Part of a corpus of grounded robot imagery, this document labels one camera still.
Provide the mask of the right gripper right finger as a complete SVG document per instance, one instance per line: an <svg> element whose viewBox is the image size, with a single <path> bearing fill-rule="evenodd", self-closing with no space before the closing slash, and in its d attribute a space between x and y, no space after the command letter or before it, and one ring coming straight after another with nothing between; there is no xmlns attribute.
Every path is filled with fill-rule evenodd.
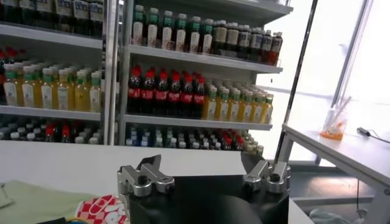
<svg viewBox="0 0 390 224"><path fill-rule="evenodd" d="M243 187L250 192L266 190L272 194L282 194L289 189L286 162L270 165L261 156L246 152L241 152L241 162L246 171L243 175Z"/></svg>

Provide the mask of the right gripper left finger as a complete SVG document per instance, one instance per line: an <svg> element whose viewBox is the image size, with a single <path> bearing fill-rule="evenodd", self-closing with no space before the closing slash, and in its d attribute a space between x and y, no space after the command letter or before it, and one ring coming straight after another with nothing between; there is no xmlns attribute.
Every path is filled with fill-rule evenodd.
<svg viewBox="0 0 390 224"><path fill-rule="evenodd" d="M147 197L153 190L170 194L175 189L175 179L160 171L161 155L146 157L134 168L121 166L117 171L118 194Z"/></svg>

